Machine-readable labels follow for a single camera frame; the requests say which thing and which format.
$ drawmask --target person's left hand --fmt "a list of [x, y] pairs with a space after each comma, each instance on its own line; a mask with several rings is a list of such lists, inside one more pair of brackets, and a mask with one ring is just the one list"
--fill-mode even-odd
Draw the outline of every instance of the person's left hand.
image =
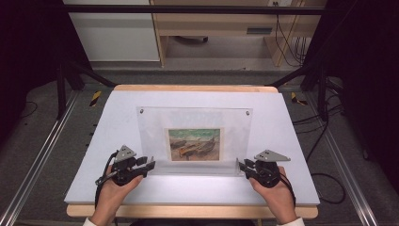
[[90, 221], [98, 226], [109, 225], [117, 214], [125, 197], [140, 184], [143, 176], [137, 176], [129, 184], [118, 186], [111, 179], [103, 184], [97, 208]]

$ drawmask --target white sleeve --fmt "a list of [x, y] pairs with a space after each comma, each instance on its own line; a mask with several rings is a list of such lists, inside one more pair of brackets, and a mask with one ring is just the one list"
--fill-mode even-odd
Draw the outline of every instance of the white sleeve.
[[294, 220], [293, 222], [287, 223], [287, 224], [281, 224], [278, 226], [305, 226], [305, 223], [303, 222], [302, 218], [298, 218], [296, 220]]
[[90, 221], [88, 218], [86, 218], [86, 221], [85, 221], [85, 223], [83, 224], [83, 226], [97, 226], [97, 225], [91, 223], [91, 221]]

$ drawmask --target aluminum rail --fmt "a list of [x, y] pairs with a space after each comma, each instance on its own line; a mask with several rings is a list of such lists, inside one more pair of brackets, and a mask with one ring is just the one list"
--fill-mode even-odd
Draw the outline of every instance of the aluminum rail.
[[[310, 95], [308, 92], [305, 92], [306, 98], [310, 103], [311, 109], [315, 114], [317, 114], [316, 101], [314, 100], [314, 95]], [[334, 139], [334, 136], [331, 134], [329, 129], [326, 130], [326, 143], [328, 145], [329, 152], [331, 154], [332, 160], [337, 167], [337, 171], [340, 173], [341, 178], [343, 179], [343, 185], [346, 188], [346, 192], [352, 200], [353, 205], [359, 215], [361, 223], [364, 226], [377, 226], [378, 223], [374, 216], [372, 209], [370, 208], [369, 203], [363, 195], [363, 192], [360, 189], [360, 186], [353, 175], [352, 171], [348, 167], [343, 154], [340, 151], [340, 148], [337, 145], [337, 142]]]
[[44, 9], [85, 13], [202, 13], [202, 14], [274, 14], [327, 15], [344, 13], [341, 9], [245, 7], [245, 6], [148, 6], [148, 5], [44, 5]]
[[57, 120], [55, 125], [53, 126], [52, 131], [49, 136], [45, 140], [41, 150], [38, 153], [38, 156], [35, 159], [35, 162], [32, 164], [29, 172], [26, 174], [24, 181], [21, 183], [20, 188], [12, 199], [11, 203], [8, 205], [8, 208], [3, 213], [0, 218], [0, 226], [10, 226], [13, 225], [18, 215], [20, 214], [24, 203], [26, 202], [30, 192], [33, 189], [36, 181], [39, 179], [39, 175], [41, 170], [44, 167], [50, 153], [52, 152], [56, 141], [62, 132], [65, 123], [67, 122], [71, 112], [73, 110], [76, 99], [79, 95], [79, 91], [73, 91], [72, 96], [67, 103], [67, 110], [65, 114], [62, 116], [60, 120]]

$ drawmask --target wooden desk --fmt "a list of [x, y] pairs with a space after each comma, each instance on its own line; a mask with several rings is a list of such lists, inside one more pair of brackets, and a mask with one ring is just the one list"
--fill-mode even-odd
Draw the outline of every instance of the wooden desk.
[[[270, 87], [252, 86], [157, 86], [120, 85], [115, 90], [132, 91], [223, 91], [223, 92], [274, 92]], [[316, 205], [299, 205], [296, 213], [303, 218], [318, 215]], [[69, 204], [67, 213], [71, 217], [89, 217], [94, 212], [93, 204]], [[267, 206], [261, 205], [194, 205], [194, 204], [129, 204], [122, 205], [117, 212], [122, 218], [273, 218]]]
[[[247, 6], [267, 7], [264, 0], [151, 0], [152, 5], [177, 6]], [[293, 0], [289, 7], [323, 7], [327, 0]], [[167, 14], [154, 13], [155, 35], [161, 64], [165, 65], [169, 36], [264, 36], [275, 66], [280, 66], [283, 54], [288, 54], [288, 42], [293, 37], [311, 38], [320, 16], [280, 15], [280, 29], [276, 40], [276, 15], [230, 15], [230, 14]]]

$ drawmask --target black and yellow tape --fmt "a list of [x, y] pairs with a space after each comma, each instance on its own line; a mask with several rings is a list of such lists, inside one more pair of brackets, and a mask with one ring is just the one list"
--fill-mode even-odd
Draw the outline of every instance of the black and yellow tape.
[[93, 95], [93, 98], [91, 98], [91, 102], [89, 106], [95, 106], [97, 104], [97, 101], [99, 100], [101, 95], [100, 91], [96, 91]]
[[298, 104], [300, 104], [300, 105], [308, 105], [308, 102], [307, 102], [307, 101], [299, 101], [299, 100], [296, 98], [296, 94], [295, 94], [294, 92], [291, 92], [291, 101], [292, 101], [293, 103], [298, 103]]

